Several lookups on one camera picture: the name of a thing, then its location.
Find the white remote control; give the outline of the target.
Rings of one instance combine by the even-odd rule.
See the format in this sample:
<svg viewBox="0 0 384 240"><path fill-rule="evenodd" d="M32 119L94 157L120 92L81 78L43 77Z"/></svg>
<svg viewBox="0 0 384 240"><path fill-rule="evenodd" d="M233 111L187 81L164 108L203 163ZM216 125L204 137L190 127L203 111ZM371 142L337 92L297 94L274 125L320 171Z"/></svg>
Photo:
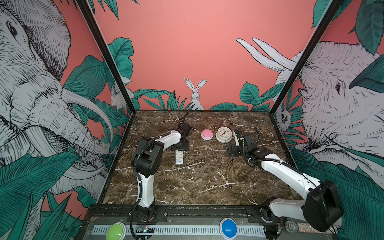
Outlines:
<svg viewBox="0 0 384 240"><path fill-rule="evenodd" d="M181 150L175 150L175 164L183 165L184 164L184 152Z"/></svg>

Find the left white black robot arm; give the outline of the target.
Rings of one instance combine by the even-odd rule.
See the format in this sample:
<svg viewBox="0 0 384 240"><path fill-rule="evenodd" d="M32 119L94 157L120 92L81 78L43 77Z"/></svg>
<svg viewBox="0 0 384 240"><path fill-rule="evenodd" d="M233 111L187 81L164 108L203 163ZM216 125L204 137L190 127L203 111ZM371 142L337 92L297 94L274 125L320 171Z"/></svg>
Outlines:
<svg viewBox="0 0 384 240"><path fill-rule="evenodd" d="M187 137L191 133L189 124L180 123L177 128L162 135L141 138L131 165L138 186L134 210L143 221L150 221L155 214L154 176L160 168L164 150L188 151L190 142Z"/></svg>

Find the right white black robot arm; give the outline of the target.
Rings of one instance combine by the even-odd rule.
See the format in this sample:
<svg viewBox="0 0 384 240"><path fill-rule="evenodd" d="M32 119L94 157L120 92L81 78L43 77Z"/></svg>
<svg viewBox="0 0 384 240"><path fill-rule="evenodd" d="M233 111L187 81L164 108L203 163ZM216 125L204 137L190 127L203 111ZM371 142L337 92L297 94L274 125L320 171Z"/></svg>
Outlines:
<svg viewBox="0 0 384 240"><path fill-rule="evenodd" d="M305 174L267 148L257 146L253 137L239 129L233 131L235 145L228 152L234 157L243 157L250 167L267 171L297 192L299 201L271 197L261 205L260 214L266 223L277 218L301 220L319 232L342 222L345 211L337 186Z"/></svg>

